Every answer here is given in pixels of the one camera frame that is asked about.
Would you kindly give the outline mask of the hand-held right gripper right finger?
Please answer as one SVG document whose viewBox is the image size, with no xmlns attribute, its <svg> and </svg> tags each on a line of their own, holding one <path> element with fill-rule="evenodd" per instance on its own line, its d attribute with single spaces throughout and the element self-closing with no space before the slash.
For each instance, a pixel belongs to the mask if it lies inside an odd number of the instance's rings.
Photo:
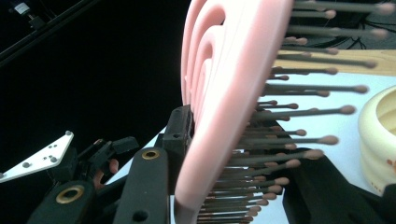
<svg viewBox="0 0 396 224">
<path fill-rule="evenodd" d="M 286 172 L 289 224 L 396 224 L 396 184 L 377 196 L 350 184 L 324 157 Z"/>
</svg>

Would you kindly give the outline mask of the black stand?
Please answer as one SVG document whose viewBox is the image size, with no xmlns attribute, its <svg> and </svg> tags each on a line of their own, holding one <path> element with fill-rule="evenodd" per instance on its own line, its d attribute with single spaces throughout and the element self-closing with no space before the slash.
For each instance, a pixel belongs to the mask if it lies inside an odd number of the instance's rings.
<svg viewBox="0 0 396 224">
<path fill-rule="evenodd" d="M 34 29 L 33 32 L 0 52 L 0 67 L 5 66 L 18 56 L 22 55 L 26 50 L 32 48 L 40 41 L 54 34 L 67 23 L 100 1 L 101 0 L 78 0 L 69 9 L 60 15 L 55 16 L 48 22 L 42 21 L 38 16 L 31 18 L 29 23 Z"/>
</svg>

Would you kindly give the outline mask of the pink hairbrush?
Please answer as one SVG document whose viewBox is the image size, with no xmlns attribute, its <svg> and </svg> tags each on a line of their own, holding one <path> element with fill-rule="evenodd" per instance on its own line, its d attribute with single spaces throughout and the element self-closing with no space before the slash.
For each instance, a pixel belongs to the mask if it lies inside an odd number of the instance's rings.
<svg viewBox="0 0 396 224">
<path fill-rule="evenodd" d="M 329 85 L 297 85 L 292 75 L 333 75 L 337 68 L 275 66 L 276 60 L 342 65 L 335 49 L 310 49 L 323 29 L 297 20 L 338 12 L 389 15 L 393 4 L 318 0 L 191 0 L 183 37 L 181 93 L 191 107 L 193 136 L 175 189 L 176 224 L 249 224 L 290 183 L 286 172 L 324 158 L 333 135 L 288 131 L 293 118 L 326 118 L 326 108 L 301 109 L 280 96 L 326 97 Z"/>
</svg>

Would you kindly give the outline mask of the cream ribbed cup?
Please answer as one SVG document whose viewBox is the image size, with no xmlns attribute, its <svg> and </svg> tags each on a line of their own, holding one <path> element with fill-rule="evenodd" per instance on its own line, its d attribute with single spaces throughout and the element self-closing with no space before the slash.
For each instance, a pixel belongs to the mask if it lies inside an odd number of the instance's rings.
<svg viewBox="0 0 396 224">
<path fill-rule="evenodd" d="M 396 86 L 373 96 L 359 117 L 361 170 L 379 194 L 396 184 Z"/>
</svg>

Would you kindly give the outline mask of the wooden table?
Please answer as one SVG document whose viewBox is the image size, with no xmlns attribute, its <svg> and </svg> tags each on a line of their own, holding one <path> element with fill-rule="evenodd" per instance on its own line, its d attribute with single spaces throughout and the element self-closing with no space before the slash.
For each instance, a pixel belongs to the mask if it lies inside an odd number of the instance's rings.
<svg viewBox="0 0 396 224">
<path fill-rule="evenodd" d="M 297 62 L 290 60 L 276 60 L 275 66 L 297 68 L 336 67 L 339 72 L 364 75 L 379 75 L 396 77 L 396 49 L 341 49 L 336 55 L 313 53 L 313 58 L 335 60 L 371 61 L 375 68 L 355 65 L 333 65 L 329 63 Z"/>
</svg>

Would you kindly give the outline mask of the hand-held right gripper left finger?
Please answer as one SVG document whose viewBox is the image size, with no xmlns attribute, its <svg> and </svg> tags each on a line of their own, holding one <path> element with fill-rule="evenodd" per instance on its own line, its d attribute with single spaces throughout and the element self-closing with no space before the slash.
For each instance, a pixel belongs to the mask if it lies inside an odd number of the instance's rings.
<svg viewBox="0 0 396 224">
<path fill-rule="evenodd" d="M 163 149 L 168 155 L 169 191 L 175 193 L 177 178 L 193 136 L 193 115 L 189 105 L 174 109 L 163 134 Z"/>
</svg>

